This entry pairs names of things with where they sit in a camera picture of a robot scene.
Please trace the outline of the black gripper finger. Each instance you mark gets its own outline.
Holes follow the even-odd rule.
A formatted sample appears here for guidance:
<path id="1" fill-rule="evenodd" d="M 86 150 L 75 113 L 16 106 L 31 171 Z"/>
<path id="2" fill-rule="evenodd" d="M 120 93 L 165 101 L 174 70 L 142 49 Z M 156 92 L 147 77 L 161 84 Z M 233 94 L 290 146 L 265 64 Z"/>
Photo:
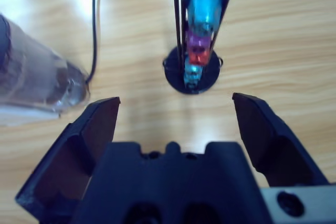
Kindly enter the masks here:
<path id="1" fill-rule="evenodd" d="M 234 93 L 232 99 L 251 163 L 269 186 L 328 185 L 308 151 L 265 100 L 242 93 Z"/>
<path id="2" fill-rule="evenodd" d="M 120 99 L 98 100 L 68 124 L 15 197 L 39 223 L 69 223 L 106 145 L 113 140 Z"/>

